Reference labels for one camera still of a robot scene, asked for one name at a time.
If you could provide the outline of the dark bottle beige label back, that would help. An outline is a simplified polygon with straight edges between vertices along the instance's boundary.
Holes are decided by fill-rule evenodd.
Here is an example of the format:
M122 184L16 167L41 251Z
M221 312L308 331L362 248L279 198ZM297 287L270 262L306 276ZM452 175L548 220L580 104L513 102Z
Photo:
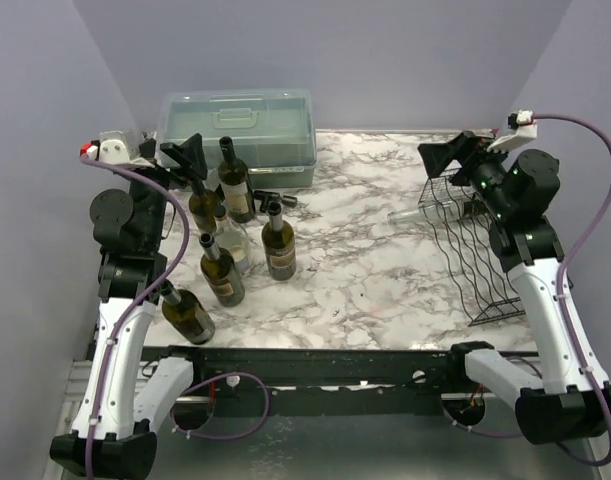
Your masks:
M245 224L254 219L256 212L248 167L236 155L229 136L220 138L219 147L223 161L218 167L218 176L227 211L235 222Z

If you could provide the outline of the dark wine bottle maroon label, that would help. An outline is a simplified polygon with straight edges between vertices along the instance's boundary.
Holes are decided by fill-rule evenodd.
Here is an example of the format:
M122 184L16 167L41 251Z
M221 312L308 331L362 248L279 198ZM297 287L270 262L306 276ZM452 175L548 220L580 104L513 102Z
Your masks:
M268 222L261 240L270 276L277 281L290 279L296 272L295 235L292 225L283 219L282 206L272 201L267 208Z

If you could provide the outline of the clear bottle in rack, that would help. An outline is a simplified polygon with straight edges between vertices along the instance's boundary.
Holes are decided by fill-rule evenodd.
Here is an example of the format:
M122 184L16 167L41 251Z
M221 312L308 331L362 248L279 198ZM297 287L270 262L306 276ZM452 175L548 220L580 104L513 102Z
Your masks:
M393 224L429 223L439 225L476 217L487 212L479 200L465 199L419 205L416 209L390 212L387 220Z

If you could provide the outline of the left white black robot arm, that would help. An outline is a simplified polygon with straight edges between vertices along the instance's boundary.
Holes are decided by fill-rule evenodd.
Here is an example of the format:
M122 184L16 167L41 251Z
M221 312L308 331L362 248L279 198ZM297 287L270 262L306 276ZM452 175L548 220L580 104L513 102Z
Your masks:
M171 190L203 180L207 167L202 138L167 142L178 167L145 157L154 147L107 132L80 150L83 164L109 170L130 181L128 190L108 189L92 201L89 216L100 246L98 337L87 388L69 432L55 436L49 456L87 479L144 479L154 464L157 431L182 393L199 393L205 368L192 360L163 360L142 390L136 388L147 330L163 283L183 258L184 238L172 260L160 254L166 206L180 204Z

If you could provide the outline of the dark bottle front left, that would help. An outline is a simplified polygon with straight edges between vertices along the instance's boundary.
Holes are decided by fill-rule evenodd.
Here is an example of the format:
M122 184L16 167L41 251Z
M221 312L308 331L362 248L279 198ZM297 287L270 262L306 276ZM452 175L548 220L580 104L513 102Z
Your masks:
M199 299L189 290L176 288L169 280L161 287L164 318L187 341L202 345L210 341L216 327Z

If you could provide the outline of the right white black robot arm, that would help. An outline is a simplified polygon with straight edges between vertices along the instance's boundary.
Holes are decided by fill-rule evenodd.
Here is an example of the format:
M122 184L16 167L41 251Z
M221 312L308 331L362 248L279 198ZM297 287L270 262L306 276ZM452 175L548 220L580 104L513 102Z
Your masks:
M545 212L559 190L559 161L527 149L511 168L492 140L471 131L418 152L428 177L452 162L454 186L470 187L491 217L489 243L517 291L540 357L534 376L485 342L452 346L445 379L465 392L481 384L515 413L532 444L598 437L611 427L611 381L593 354L571 297L567 258Z

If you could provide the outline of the black T-shaped corkscrew tool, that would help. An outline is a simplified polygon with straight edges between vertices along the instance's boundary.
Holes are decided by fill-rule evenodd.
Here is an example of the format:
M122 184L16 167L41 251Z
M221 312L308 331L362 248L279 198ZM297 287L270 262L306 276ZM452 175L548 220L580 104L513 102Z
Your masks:
M298 205L298 199L295 196L267 190L255 190L253 198L260 202L259 211L262 213L267 212L272 202L277 202L290 208L295 208Z

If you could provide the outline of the clear glass bottle standing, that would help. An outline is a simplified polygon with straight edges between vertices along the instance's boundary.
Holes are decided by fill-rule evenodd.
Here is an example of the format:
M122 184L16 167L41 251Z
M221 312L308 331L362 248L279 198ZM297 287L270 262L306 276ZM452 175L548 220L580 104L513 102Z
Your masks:
M214 209L216 243L229 251L237 271L244 275L251 268L250 242L247 232L228 216L226 208L218 205Z

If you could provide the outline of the dark bottle back left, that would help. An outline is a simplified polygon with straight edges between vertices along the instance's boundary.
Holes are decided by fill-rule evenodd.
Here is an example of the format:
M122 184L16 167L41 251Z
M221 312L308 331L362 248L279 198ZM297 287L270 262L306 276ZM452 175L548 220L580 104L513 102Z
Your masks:
M189 211L197 228L203 233L213 233L216 230L214 211L221 204L218 195L207 189L201 179L189 181L192 194L189 198Z

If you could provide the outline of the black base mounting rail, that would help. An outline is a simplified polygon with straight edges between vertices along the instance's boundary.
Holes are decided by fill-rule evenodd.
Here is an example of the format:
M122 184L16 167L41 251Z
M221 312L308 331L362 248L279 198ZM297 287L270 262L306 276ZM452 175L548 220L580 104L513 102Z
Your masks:
M464 398L473 381L452 372L450 355L433 350L304 350L147 347L144 361L193 361L195 383L222 373L242 382L216 387L215 413L252 417L377 414L439 415L442 397Z

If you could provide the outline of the translucent green plastic storage box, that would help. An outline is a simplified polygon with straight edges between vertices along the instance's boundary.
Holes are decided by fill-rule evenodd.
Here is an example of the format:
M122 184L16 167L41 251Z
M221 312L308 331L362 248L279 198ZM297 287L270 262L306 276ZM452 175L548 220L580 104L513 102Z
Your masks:
M156 140L182 144L199 133L208 168L218 184L219 140L228 136L249 168L255 189L309 187L316 168L316 134L310 92L257 89L171 93L164 97Z

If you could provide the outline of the dark bottle tan label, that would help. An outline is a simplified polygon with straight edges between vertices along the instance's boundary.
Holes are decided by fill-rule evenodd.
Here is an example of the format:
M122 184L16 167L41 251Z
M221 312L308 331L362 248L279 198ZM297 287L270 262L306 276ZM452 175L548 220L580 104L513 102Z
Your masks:
M239 305L244 300L245 288L233 256L210 233L201 234L199 242L203 248L200 268L211 291L224 307Z

